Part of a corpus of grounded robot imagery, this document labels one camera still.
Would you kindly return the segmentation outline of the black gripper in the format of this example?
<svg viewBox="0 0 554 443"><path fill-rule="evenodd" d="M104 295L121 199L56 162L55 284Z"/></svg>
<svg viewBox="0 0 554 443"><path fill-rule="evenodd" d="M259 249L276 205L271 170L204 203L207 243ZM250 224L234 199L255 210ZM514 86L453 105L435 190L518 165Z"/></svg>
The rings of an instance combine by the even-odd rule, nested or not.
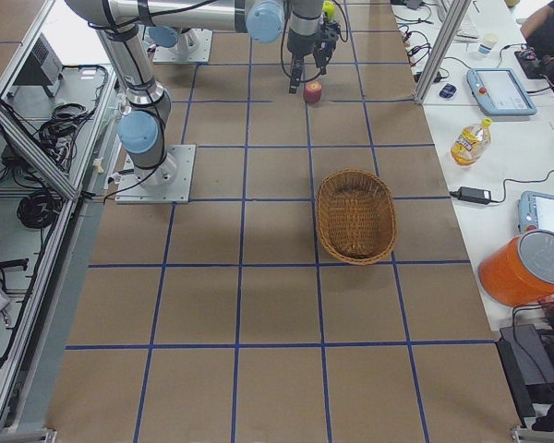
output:
<svg viewBox="0 0 554 443"><path fill-rule="evenodd" d="M319 75L326 74L326 66L336 50L337 42L341 37L340 23L330 18L326 13L319 23L319 36L316 39L313 57ZM304 74L304 57L293 55L290 64L289 93L296 94Z"/></svg>

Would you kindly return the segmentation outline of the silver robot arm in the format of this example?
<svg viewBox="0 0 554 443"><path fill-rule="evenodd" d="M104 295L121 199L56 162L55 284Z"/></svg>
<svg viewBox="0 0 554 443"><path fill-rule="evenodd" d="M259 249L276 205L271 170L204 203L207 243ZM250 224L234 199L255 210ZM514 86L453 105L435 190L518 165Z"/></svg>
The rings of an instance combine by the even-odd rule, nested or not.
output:
<svg viewBox="0 0 554 443"><path fill-rule="evenodd" d="M326 73L339 37L338 23L324 17L321 1L139 1L137 11L149 26L234 30L258 43L280 39L290 53L282 70L291 94L313 80L305 74L308 56L317 77Z"/></svg>
<svg viewBox="0 0 554 443"><path fill-rule="evenodd" d="M153 74L139 26L245 32L251 1L68 1L70 9L97 30L114 70L125 84L130 112L118 136L145 186L175 173L167 159L165 124L171 99Z"/></svg>

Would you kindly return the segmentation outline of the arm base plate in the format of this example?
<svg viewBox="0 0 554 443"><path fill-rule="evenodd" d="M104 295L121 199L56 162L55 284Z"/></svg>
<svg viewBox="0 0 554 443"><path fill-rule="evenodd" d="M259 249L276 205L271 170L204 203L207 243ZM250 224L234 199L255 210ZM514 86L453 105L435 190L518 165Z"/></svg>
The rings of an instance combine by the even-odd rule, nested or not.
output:
<svg viewBox="0 0 554 443"><path fill-rule="evenodd" d="M188 203L194 163L195 145L171 145L165 161L155 172L136 168L127 154L124 166L133 169L118 182L114 201L119 204Z"/></svg>
<svg viewBox="0 0 554 443"><path fill-rule="evenodd" d="M177 37L172 47L156 47L154 64L193 65L207 64L211 55L212 31L190 29Z"/></svg>

